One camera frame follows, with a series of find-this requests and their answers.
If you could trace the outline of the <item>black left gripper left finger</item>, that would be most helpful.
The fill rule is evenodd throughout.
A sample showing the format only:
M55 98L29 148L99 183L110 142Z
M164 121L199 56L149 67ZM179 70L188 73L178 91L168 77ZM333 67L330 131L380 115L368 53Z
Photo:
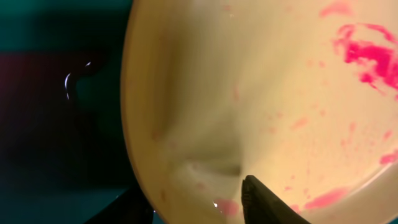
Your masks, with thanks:
M131 187L85 224L152 224L154 209L139 187Z

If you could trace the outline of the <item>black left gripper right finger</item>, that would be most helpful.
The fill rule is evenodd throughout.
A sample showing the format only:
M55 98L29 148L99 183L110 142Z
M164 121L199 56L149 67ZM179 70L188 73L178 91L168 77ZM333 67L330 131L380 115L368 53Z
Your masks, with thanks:
M310 224L254 175L242 181L241 203L245 224Z

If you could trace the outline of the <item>yellow plate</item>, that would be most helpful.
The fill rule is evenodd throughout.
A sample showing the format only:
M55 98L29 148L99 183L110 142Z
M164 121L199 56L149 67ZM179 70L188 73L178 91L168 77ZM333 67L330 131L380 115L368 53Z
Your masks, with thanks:
M310 223L388 223L397 1L135 1L121 114L166 223L243 223L247 175Z

